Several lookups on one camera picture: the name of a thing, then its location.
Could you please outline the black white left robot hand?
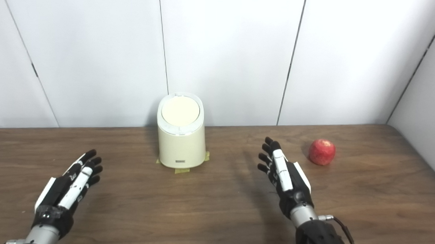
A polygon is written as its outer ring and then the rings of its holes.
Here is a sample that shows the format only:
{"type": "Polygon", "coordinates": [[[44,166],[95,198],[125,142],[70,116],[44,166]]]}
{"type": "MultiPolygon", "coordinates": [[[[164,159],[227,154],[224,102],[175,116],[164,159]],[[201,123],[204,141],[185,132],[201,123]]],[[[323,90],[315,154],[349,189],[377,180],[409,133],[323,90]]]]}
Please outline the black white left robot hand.
{"type": "Polygon", "coordinates": [[[50,226],[57,230],[59,240],[64,238],[72,229],[79,202],[100,181],[101,162],[92,149],[74,161],[63,175],[51,177],[34,206],[32,227],[50,226]]]}

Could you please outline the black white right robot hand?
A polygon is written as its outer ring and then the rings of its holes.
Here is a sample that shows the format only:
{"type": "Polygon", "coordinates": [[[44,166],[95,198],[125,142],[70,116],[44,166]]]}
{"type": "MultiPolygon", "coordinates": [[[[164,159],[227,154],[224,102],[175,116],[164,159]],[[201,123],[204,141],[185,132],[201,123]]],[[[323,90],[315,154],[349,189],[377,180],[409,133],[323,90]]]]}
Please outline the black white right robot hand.
{"type": "Polygon", "coordinates": [[[257,168],[274,185],[282,214],[291,220],[293,210],[313,207],[310,185],[305,174],[300,166],[285,157],[280,143],[266,137],[262,149],[264,153],[259,153],[258,157],[263,163],[259,163],[257,168]]]}

